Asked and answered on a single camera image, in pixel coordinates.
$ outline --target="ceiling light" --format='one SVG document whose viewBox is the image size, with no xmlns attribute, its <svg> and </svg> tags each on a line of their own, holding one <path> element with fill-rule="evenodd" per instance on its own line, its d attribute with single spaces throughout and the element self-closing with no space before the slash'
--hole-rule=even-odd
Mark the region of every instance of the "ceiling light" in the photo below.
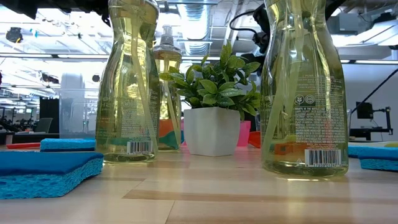
<svg viewBox="0 0 398 224">
<path fill-rule="evenodd" d="M 355 64 L 398 65 L 398 60 L 357 60 Z"/>
<path fill-rule="evenodd" d="M 92 59 L 108 59 L 109 55 L 84 55 L 84 54 L 75 54 L 75 55 L 58 55 L 59 58 L 92 58 Z"/>
<path fill-rule="evenodd" d="M 1 53 L 0 57 L 9 57 L 9 58 L 52 58 L 49 54 L 7 54 Z"/>
<path fill-rule="evenodd" d="M 201 61 L 203 57 L 201 56 L 182 56 L 182 60 L 199 60 Z M 207 60 L 220 60 L 220 57 L 208 57 Z"/>
</svg>

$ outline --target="wooden table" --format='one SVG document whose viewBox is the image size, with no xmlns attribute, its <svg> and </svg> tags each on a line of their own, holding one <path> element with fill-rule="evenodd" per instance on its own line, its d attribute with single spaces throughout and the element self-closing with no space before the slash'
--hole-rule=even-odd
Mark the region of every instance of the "wooden table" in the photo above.
<svg viewBox="0 0 398 224">
<path fill-rule="evenodd" d="M 398 174 L 362 170 L 305 180 L 261 168 L 260 150 L 202 157 L 163 152 L 148 164 L 106 165 L 61 198 L 0 200 L 0 223 L 398 223 Z"/>
</svg>

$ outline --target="wall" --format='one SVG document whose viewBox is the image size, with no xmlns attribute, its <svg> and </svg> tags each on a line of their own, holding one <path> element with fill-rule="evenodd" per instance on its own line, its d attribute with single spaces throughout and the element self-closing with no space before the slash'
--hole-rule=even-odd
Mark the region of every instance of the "wall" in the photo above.
<svg viewBox="0 0 398 224">
<path fill-rule="evenodd" d="M 363 101 L 384 79 L 386 79 L 398 66 L 392 65 L 343 65 L 346 81 L 346 99 L 348 109 L 353 109 L 357 101 Z M 395 74 L 383 85 L 367 102 L 373 104 L 373 109 L 378 110 L 387 106 L 391 107 L 391 126 L 398 131 L 398 74 Z M 351 128 L 361 126 L 376 126 L 368 119 L 357 119 L 353 113 Z M 386 114 L 374 114 L 375 122 L 384 128 L 387 127 Z M 398 141 L 398 133 L 393 136 L 388 133 L 372 133 L 373 141 Z"/>
</svg>

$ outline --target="ceiling duct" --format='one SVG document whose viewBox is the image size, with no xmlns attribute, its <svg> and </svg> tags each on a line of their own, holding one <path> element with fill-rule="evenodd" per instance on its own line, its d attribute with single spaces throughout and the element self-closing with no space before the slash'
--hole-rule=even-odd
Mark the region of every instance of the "ceiling duct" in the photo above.
<svg viewBox="0 0 398 224">
<path fill-rule="evenodd" d="M 202 4 L 179 4 L 178 10 L 183 21 L 183 37 L 188 40 L 196 40 L 185 42 L 185 51 L 188 55 L 192 56 L 206 55 L 209 43 L 200 42 L 200 40 L 206 40 L 208 37 L 210 6 Z"/>
<path fill-rule="evenodd" d="M 398 20 L 375 23 L 372 29 L 350 39 L 346 46 L 398 45 Z"/>
</svg>

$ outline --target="glass bottle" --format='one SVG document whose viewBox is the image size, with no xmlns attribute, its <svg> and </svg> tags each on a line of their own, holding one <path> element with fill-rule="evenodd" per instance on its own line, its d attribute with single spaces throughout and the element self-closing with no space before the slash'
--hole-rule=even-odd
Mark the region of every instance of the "glass bottle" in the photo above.
<svg viewBox="0 0 398 224">
<path fill-rule="evenodd" d="M 181 50 L 174 46 L 173 30 L 170 25 L 164 25 L 164 34 L 160 45 L 154 47 L 154 55 L 159 74 L 169 72 L 170 67 L 180 68 Z M 161 80 L 159 150 L 174 151 L 181 145 L 181 98 L 173 82 Z"/>
<path fill-rule="evenodd" d="M 262 161 L 267 170 L 327 177 L 348 170 L 343 69 L 326 0 L 266 0 L 271 45 L 262 73 Z"/>
<path fill-rule="evenodd" d="M 96 150 L 107 162 L 152 160 L 158 150 L 160 86 L 153 56 L 153 0 L 109 0 L 114 31 L 99 90 Z"/>
</svg>

